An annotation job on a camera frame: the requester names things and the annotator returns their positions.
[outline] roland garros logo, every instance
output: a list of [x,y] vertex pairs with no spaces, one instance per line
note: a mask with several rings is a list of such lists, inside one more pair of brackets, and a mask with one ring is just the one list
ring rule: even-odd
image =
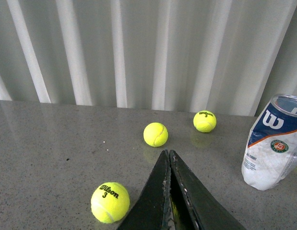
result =
[[274,140],[271,142],[271,149],[274,152],[283,153],[288,151],[289,146],[281,140]]

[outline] granite surface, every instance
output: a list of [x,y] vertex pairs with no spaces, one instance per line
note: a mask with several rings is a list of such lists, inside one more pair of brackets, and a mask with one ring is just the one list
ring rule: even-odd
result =
[[[138,199],[164,149],[175,150],[211,194],[248,230],[297,230],[297,168],[270,190],[243,181],[241,164],[254,117],[216,115],[209,134],[194,113],[0,101],[0,230],[114,230],[91,213],[103,182]],[[163,123],[167,143],[143,140]]]

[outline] tennis ball can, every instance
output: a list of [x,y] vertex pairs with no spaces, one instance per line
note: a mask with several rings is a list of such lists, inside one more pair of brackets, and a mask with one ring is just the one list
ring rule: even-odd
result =
[[271,98],[250,129],[242,162],[244,181],[271,189],[297,166],[297,97]]

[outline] yellow tennis ball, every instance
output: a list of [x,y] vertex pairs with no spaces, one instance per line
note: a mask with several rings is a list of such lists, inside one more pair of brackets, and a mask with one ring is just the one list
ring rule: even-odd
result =
[[128,191],[119,183],[108,182],[100,185],[92,195],[93,215],[103,223],[122,219],[130,205]]
[[216,118],[210,111],[203,110],[194,116],[193,124],[198,131],[202,133],[209,133],[216,126]]
[[152,147],[164,145],[168,138],[166,127],[158,122],[150,123],[143,132],[145,142]]

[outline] white curtain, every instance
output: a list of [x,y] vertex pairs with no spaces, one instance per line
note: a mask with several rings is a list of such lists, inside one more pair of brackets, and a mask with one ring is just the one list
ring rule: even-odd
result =
[[276,93],[297,0],[0,0],[0,100],[256,115]]

